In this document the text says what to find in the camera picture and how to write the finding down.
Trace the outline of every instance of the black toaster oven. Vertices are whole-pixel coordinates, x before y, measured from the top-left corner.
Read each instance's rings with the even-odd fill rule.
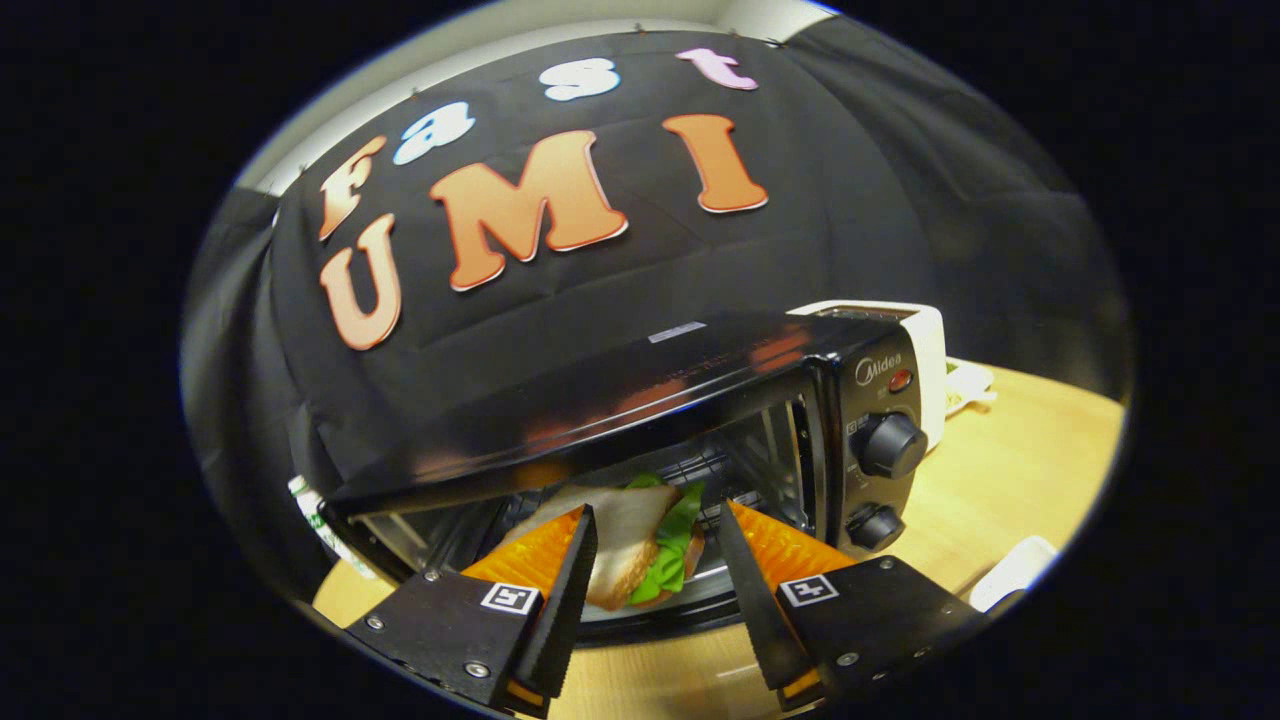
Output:
[[[707,546],[650,610],[586,606],[581,646],[739,620],[714,543],[735,500],[858,557],[902,533],[927,438],[908,332],[891,319],[733,313],[616,347],[416,428],[330,493],[329,525],[399,583],[462,570],[564,482],[705,482]]]

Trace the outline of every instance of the letter u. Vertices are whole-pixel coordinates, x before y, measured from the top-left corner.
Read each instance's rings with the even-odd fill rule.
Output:
[[[369,350],[387,340],[399,319],[401,288],[392,259],[390,232],[396,217],[385,214],[365,228],[356,247],[369,258],[369,270],[374,278],[376,305],[371,313],[362,313],[351,286],[349,247],[333,256],[320,270],[320,284],[329,293],[329,310],[338,334],[353,350]]]

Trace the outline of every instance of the midea logo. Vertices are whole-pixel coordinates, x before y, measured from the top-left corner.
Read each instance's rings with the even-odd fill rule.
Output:
[[[884,370],[888,370],[890,368],[895,368],[901,363],[902,363],[901,352],[899,352],[892,357],[887,356],[881,357],[879,360],[863,357],[861,360],[858,361],[858,366],[854,368],[854,379],[856,379],[858,384],[860,386],[869,384],[872,380],[876,379],[876,375],[883,373]]]

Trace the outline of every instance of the letter m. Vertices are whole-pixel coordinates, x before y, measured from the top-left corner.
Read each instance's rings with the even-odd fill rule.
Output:
[[[567,251],[617,237],[627,218],[609,208],[595,177],[590,147],[595,133],[572,131],[539,141],[529,152],[518,186],[484,163],[457,169],[434,186],[430,196],[444,204],[457,268],[449,275],[463,292],[502,274],[507,265],[485,238],[488,231],[520,261],[538,255],[543,210],[550,209],[547,246]]]

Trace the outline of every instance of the oven knob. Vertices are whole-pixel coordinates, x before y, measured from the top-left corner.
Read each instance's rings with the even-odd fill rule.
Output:
[[[901,413],[884,415],[864,437],[867,441],[858,457],[863,471],[895,480],[915,470],[924,459],[924,450],[928,446],[924,432]]]
[[[865,507],[845,525],[849,539],[872,552],[879,552],[892,544],[905,529],[906,523],[887,505]]]

